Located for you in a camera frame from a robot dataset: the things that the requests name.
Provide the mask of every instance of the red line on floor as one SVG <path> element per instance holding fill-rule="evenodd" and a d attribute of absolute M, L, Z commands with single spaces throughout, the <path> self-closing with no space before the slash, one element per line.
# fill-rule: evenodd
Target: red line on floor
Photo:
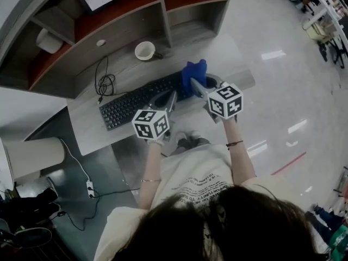
<path fill-rule="evenodd" d="M 285 168 L 287 168 L 288 166 L 293 164 L 295 161 L 297 161 L 298 159 L 302 158 L 305 154 L 307 154 L 307 152 L 304 152 L 304 153 L 300 154 L 297 158 L 293 159 L 287 165 L 283 166 L 282 168 L 278 169 L 276 172 L 272 173 L 272 175 L 278 174 L 279 172 L 281 172 L 282 170 L 284 170 Z"/>

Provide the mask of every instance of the shiny white floor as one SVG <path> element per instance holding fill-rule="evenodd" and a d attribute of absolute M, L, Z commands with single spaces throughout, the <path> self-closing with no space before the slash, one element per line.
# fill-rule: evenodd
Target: shiny white floor
<path fill-rule="evenodd" d="M 339 73 L 344 83 L 347 71 L 324 62 L 302 18 L 288 0 L 232 0 L 222 31 L 235 40 L 256 80 L 244 92 L 238 120 L 256 173 L 272 174 L 306 152 L 279 174 L 307 209 L 333 203 L 332 189 L 348 164 L 348 90 L 337 83 Z M 187 131 L 193 126 L 212 143 L 226 142 L 222 125 L 202 111 L 176 124 Z"/>

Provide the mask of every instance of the bracelet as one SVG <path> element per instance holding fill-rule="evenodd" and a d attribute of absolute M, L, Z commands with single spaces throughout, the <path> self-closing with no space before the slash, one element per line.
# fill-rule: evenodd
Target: bracelet
<path fill-rule="evenodd" d="M 141 179 L 142 182 L 160 182 L 162 179 L 159 180 L 145 180 L 145 179 Z"/>
<path fill-rule="evenodd" d="M 243 140 L 240 140 L 240 141 L 237 141 L 237 142 L 228 143 L 228 144 L 226 144 L 226 147 L 229 150 L 230 147 L 235 146 L 235 145 L 237 145 L 238 143 L 241 143 L 241 142 L 243 142 Z"/>

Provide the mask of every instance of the white cylinder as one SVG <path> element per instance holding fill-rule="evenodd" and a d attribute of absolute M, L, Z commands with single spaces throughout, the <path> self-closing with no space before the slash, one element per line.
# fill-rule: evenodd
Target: white cylinder
<path fill-rule="evenodd" d="M 63 41 L 52 35 L 46 29 L 42 29 L 36 38 L 36 45 L 50 54 L 56 53 L 63 45 Z"/>
<path fill-rule="evenodd" d="M 28 175 L 63 162 L 65 151 L 58 138 L 5 144 L 13 178 Z"/>

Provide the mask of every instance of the toilet paper roll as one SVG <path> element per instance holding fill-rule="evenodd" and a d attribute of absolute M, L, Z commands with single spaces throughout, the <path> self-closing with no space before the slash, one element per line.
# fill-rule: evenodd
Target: toilet paper roll
<path fill-rule="evenodd" d="M 36 38 L 36 45 L 50 54 L 56 53 L 63 45 L 63 41 L 51 34 L 46 29 L 42 29 Z"/>

